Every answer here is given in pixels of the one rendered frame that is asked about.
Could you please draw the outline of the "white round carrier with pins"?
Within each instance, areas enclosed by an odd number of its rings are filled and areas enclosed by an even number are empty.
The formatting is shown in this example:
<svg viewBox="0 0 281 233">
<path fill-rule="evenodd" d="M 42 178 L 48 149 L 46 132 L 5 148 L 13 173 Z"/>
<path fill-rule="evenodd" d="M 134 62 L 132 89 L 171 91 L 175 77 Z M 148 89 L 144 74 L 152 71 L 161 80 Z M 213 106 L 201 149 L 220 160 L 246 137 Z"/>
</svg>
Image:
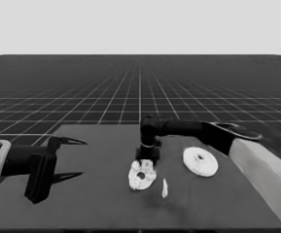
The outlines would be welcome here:
<svg viewBox="0 0 281 233">
<path fill-rule="evenodd" d="M 150 187 L 151 184 L 153 183 L 148 181 L 148 174 L 153 172 L 157 173 L 157 171 L 155 170 L 155 167 L 152 171 L 145 171 L 142 168 L 142 163 L 140 165 L 141 165 L 141 170 L 138 172 L 133 171 L 130 166 L 130 170 L 128 172 L 128 184 L 130 180 L 139 179 L 141 182 L 141 186 L 139 190 L 144 190 Z"/>
</svg>

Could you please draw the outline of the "large thick white disc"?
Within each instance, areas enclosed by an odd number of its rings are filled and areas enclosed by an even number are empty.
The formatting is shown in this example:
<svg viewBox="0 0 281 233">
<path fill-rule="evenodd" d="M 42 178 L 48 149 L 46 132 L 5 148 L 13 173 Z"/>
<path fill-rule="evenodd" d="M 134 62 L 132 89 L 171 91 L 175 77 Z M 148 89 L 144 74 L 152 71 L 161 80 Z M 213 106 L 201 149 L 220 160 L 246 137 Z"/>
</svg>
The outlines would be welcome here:
<svg viewBox="0 0 281 233">
<path fill-rule="evenodd" d="M 198 147 L 185 148 L 183 162 L 191 172 L 201 177 L 212 177 L 219 169 L 216 157 L 208 150 Z"/>
</svg>

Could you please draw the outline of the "small white T-shaped piece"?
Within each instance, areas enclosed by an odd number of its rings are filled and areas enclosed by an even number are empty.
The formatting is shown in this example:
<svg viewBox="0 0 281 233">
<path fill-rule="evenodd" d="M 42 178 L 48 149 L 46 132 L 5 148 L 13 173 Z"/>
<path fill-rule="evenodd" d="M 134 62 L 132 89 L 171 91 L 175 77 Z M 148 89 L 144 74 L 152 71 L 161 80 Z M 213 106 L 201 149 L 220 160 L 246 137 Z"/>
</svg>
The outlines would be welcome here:
<svg viewBox="0 0 281 233">
<path fill-rule="evenodd" d="M 162 191 L 161 191 L 161 197 L 166 198 L 168 196 L 168 184 L 166 179 L 162 180 Z"/>
</svg>

